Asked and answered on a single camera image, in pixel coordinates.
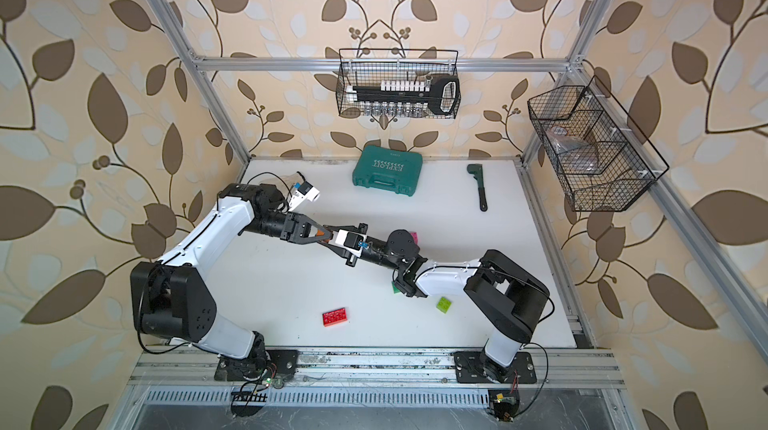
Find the red long lego brick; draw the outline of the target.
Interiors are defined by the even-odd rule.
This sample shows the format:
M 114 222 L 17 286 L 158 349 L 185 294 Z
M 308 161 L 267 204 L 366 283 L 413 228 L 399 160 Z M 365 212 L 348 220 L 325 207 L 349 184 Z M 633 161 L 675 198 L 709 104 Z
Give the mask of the red long lego brick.
M 348 321 L 347 310 L 344 307 L 322 313 L 322 323 L 324 327 L 330 327 L 346 323 Z

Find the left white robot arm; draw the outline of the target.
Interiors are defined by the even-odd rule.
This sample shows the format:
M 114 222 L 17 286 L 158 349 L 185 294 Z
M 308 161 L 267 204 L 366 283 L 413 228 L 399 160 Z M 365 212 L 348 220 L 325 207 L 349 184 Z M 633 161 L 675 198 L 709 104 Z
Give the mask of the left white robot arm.
M 318 243 L 328 230 L 295 210 L 319 190 L 301 182 L 283 194 L 274 184 L 234 183 L 219 192 L 214 208 L 182 242 L 130 274 L 138 335 L 178 338 L 234 360 L 267 358 L 264 338 L 220 315 L 207 286 L 214 264 L 244 232 L 295 244 Z

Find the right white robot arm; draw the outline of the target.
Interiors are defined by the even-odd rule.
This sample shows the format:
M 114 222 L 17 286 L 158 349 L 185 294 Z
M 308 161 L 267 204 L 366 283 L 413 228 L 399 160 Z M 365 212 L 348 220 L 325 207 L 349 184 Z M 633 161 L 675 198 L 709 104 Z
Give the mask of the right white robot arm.
M 482 357 L 490 370 L 511 368 L 551 303 L 548 287 L 499 250 L 466 262 L 440 263 L 422 256 L 413 234 L 404 229 L 386 240 L 336 230 L 330 244 L 349 266 L 363 260 L 392 270 L 394 286 L 407 297 L 467 296 L 493 326 Z

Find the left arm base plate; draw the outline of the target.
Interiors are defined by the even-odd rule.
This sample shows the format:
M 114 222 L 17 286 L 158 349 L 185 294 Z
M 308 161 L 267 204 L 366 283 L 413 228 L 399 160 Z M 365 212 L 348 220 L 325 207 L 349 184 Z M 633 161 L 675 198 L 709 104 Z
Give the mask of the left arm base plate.
M 263 356 L 246 359 L 221 357 L 214 373 L 216 381 L 245 382 L 277 378 L 281 382 L 293 379 L 297 370 L 299 351 L 296 349 L 267 349 Z

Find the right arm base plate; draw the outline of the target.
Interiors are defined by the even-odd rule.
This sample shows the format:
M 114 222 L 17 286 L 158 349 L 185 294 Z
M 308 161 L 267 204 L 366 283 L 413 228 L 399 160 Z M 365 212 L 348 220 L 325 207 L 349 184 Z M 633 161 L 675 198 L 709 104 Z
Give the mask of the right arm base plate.
M 456 380 L 460 384 L 537 383 L 536 370 L 529 352 L 518 352 L 512 362 L 502 366 L 483 351 L 457 351 L 452 354 Z

